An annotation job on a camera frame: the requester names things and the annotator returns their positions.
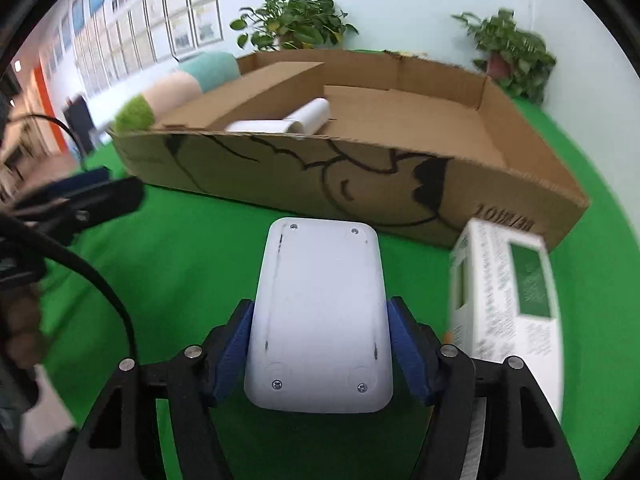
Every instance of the orange pillar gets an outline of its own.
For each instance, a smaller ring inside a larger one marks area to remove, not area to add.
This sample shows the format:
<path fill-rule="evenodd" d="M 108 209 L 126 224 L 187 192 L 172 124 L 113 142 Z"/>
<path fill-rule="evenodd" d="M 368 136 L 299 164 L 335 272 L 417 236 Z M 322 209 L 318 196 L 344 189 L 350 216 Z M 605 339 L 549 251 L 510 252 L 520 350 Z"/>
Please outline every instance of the orange pillar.
<path fill-rule="evenodd" d="M 39 64 L 33 70 L 33 73 L 36 78 L 36 85 L 38 87 L 38 93 L 40 94 L 40 101 L 42 102 L 44 113 L 50 117 L 55 117 L 55 114 L 53 113 L 53 106 L 51 105 L 51 99 L 49 99 L 49 91 L 47 91 L 47 84 L 44 81 L 42 65 Z M 60 152 L 68 152 L 68 147 L 65 142 L 65 136 L 62 134 L 62 130 L 60 130 L 60 127 L 57 124 L 51 122 L 49 123 L 49 126 L 53 133 L 53 137 L 56 139 L 56 144 L 58 145 Z"/>

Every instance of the paper roll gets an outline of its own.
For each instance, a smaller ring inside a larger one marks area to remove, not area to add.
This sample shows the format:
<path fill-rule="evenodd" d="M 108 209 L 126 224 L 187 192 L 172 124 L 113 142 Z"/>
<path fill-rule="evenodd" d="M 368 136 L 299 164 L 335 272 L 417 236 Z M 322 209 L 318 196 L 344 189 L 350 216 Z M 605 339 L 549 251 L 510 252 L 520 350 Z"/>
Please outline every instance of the paper roll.
<path fill-rule="evenodd" d="M 311 136 L 322 128 L 330 118 L 329 101 L 319 97 L 309 101 L 302 108 L 285 117 L 284 120 L 297 123 L 293 127 L 293 133 Z"/>
<path fill-rule="evenodd" d="M 296 121 L 236 121 L 225 128 L 228 132 L 251 134 L 292 134 Z"/>

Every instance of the screw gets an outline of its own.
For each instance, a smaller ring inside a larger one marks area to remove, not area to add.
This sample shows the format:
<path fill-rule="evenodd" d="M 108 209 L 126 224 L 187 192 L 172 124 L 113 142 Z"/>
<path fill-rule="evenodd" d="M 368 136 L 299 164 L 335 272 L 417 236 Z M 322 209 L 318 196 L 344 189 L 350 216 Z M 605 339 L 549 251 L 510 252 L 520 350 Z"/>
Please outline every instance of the screw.
<path fill-rule="evenodd" d="M 444 355 L 444 357 L 455 357 L 458 355 L 458 349 L 453 345 L 442 345 L 440 353 Z"/>
<path fill-rule="evenodd" d="M 136 362 L 133 359 L 130 359 L 127 357 L 126 359 L 123 359 L 122 361 L 120 361 L 118 368 L 123 372 L 128 372 L 129 370 L 133 369 L 135 365 L 136 365 Z"/>
<path fill-rule="evenodd" d="M 89 212 L 85 210 L 76 211 L 76 220 L 79 222 L 88 222 L 89 221 Z"/>
<path fill-rule="evenodd" d="M 524 368 L 524 361 L 515 355 L 512 355 L 507 359 L 507 364 L 514 370 L 521 370 Z"/>
<path fill-rule="evenodd" d="M 189 359 L 195 359 L 196 357 L 200 357 L 202 355 L 202 348 L 200 348 L 198 345 L 187 346 L 187 348 L 184 350 L 184 354 Z"/>

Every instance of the human hand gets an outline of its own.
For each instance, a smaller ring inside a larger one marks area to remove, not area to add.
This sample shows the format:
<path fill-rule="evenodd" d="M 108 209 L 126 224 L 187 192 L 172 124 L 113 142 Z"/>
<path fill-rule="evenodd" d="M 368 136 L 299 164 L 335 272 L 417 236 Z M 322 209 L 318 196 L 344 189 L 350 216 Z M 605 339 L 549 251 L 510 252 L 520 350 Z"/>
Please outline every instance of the human hand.
<path fill-rule="evenodd" d="M 35 285 L 22 286 L 0 292 L 0 323 L 7 331 L 4 341 L 6 354 L 20 368 L 39 363 L 46 350 L 40 332 L 40 301 Z"/>

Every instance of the green table surface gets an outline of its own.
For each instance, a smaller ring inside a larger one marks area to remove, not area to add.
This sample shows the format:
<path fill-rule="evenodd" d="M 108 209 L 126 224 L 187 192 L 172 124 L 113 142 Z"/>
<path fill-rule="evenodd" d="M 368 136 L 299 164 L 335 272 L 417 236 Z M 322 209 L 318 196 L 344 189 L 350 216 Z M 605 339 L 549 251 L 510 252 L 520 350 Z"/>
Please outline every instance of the green table surface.
<path fill-rule="evenodd" d="M 585 156 L 540 110 L 516 104 L 565 161 L 591 208 L 552 252 L 564 339 L 562 427 L 583 480 L 609 472 L 640 422 L 640 252 L 619 206 Z M 91 166 L 124 170 L 113 147 Z M 270 224 L 282 212 L 157 187 L 139 212 L 82 234 L 73 250 L 111 283 L 133 318 L 143 363 L 171 358 L 254 298 Z M 388 296 L 405 298 L 437 334 L 447 328 L 448 251 L 380 236 Z M 50 266 L 44 283 L 45 366 L 78 424 L 126 355 L 119 318 L 84 279 Z M 309 415 L 252 405 L 241 383 L 212 410 L 238 480 L 408 478 L 430 414 L 395 377 L 391 403 L 367 415 Z M 159 428 L 170 479 L 180 478 L 168 409 Z"/>

